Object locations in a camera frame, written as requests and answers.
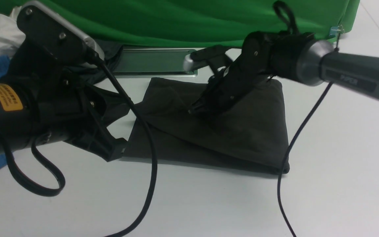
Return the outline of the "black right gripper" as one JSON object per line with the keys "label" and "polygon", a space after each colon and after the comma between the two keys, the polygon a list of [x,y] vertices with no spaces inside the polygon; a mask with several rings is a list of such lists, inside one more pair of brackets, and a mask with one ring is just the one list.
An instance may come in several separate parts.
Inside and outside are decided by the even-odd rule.
{"label": "black right gripper", "polygon": [[281,36],[281,33],[250,33],[244,39],[238,58],[209,79],[206,90],[191,104],[189,113],[222,114],[246,96],[255,84],[266,80],[271,75],[272,49]]}

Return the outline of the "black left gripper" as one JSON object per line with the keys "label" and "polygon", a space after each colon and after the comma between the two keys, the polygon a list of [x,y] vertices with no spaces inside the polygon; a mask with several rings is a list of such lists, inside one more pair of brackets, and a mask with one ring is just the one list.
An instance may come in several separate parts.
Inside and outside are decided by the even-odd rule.
{"label": "black left gripper", "polygon": [[45,134],[48,143],[65,141],[107,162],[122,157],[127,140],[107,127],[128,114],[123,95],[84,82],[28,40],[10,63],[9,85],[23,105],[10,122],[11,138],[31,143]]}

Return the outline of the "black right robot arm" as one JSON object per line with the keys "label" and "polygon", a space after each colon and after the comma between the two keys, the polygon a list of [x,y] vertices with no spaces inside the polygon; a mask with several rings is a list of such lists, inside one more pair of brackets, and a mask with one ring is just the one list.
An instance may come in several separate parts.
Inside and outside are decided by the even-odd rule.
{"label": "black right robot arm", "polygon": [[226,55],[228,49],[214,45],[185,57],[185,71],[209,66],[214,73],[191,114],[222,114],[272,76],[310,87],[327,82],[379,101],[379,57],[340,53],[313,33],[256,31],[244,39],[236,60]]}

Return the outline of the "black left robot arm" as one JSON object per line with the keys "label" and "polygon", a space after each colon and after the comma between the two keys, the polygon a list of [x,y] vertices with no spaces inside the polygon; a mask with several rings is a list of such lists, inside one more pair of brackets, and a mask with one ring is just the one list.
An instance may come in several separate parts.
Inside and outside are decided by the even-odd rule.
{"label": "black left robot arm", "polygon": [[129,110],[119,93],[85,82],[29,40],[0,79],[0,132],[12,151],[65,142],[114,160],[127,141],[107,127]]}

